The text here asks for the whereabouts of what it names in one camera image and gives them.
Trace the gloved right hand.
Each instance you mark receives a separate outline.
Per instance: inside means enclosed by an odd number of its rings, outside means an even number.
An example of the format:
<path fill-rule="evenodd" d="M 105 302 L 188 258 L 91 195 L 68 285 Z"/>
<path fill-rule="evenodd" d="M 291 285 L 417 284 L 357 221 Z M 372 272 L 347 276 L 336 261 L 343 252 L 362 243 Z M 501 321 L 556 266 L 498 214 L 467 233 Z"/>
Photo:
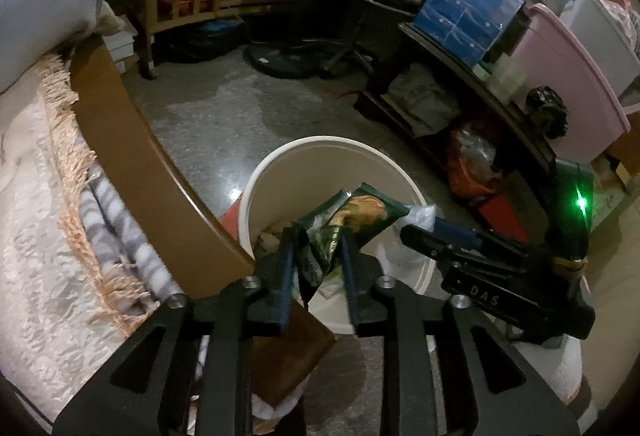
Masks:
<path fill-rule="evenodd" d="M 515 342 L 513 346 L 565 406 L 576 399 L 582 388 L 582 345 L 578 338 L 564 335 L 557 348 L 525 342 Z"/>

